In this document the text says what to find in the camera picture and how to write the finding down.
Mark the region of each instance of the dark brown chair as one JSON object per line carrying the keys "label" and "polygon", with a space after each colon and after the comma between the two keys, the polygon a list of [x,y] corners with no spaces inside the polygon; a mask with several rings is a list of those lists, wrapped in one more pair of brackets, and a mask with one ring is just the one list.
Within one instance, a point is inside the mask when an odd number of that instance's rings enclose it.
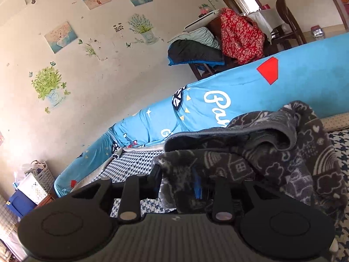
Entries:
{"label": "dark brown chair", "polygon": [[296,19],[292,15],[290,9],[287,7],[286,0],[276,0],[276,10],[282,20],[290,26],[292,31],[285,33],[282,30],[282,27],[278,26],[276,28],[277,33],[275,33],[275,37],[272,38],[272,44],[281,43],[285,49],[291,48],[288,41],[289,39],[296,39],[298,45],[306,44],[307,41],[305,40]]}

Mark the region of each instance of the white tablecloth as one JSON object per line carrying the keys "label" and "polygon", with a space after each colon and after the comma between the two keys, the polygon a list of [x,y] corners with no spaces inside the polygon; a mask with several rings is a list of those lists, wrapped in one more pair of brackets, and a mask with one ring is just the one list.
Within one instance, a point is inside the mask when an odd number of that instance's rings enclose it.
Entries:
{"label": "white tablecloth", "polygon": [[260,10],[249,14],[248,17],[258,24],[261,31],[267,35],[269,41],[272,40],[271,32],[273,29],[285,23],[276,9]]}

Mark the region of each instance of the gray blanket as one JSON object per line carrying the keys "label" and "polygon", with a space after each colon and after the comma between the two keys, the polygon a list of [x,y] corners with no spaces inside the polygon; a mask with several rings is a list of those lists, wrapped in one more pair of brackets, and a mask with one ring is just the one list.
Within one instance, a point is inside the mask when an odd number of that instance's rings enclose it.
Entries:
{"label": "gray blanket", "polygon": [[165,197],[179,212],[208,211],[212,202],[196,198],[195,182],[219,175],[230,182],[263,180],[336,222],[343,217],[347,189],[334,148],[320,119],[301,101],[240,115],[226,128],[174,134],[164,150],[152,164],[160,165],[168,182]]}

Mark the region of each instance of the blue bin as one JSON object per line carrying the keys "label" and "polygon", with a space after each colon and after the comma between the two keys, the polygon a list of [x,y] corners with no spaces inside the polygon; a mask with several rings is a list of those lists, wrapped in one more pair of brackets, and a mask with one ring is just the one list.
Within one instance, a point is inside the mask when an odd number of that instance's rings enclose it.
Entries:
{"label": "blue bin", "polygon": [[30,200],[24,193],[17,190],[7,201],[8,208],[18,217],[22,218],[28,214],[37,205]]}

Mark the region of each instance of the red floral cloth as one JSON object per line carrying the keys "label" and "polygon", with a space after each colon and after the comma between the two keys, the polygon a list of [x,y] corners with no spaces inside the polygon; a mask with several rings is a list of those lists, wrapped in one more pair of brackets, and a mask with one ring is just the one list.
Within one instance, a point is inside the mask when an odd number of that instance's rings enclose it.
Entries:
{"label": "red floral cloth", "polygon": [[247,64],[263,56],[264,34],[249,17],[241,17],[229,8],[221,14],[222,51]]}

